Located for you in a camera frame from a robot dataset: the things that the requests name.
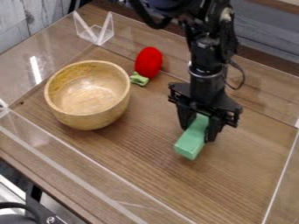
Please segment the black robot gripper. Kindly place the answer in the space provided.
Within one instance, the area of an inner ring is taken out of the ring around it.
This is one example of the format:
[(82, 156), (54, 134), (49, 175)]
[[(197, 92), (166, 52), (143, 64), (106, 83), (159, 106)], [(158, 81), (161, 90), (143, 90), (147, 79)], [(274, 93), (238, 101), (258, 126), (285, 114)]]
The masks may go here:
[(239, 125), (242, 106), (226, 93), (229, 67), (225, 66), (217, 73), (207, 73), (190, 68), (191, 82), (171, 82), (169, 84), (169, 101), (177, 105), (179, 122), (183, 130), (193, 124), (197, 113), (206, 115), (209, 127), (205, 141), (214, 142), (225, 125), (234, 128)]

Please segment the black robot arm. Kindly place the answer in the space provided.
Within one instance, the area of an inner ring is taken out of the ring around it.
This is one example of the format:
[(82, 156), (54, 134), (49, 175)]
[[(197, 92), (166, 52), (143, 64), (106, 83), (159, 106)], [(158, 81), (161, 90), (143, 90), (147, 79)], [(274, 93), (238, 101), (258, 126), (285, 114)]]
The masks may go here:
[(243, 107), (227, 95), (229, 67), (238, 63), (235, 12), (230, 0), (129, 0), (145, 23), (161, 30), (177, 20), (185, 32), (191, 60), (189, 83), (169, 84), (169, 101), (177, 105), (181, 125), (209, 117), (205, 140), (213, 142), (225, 126), (237, 127)]

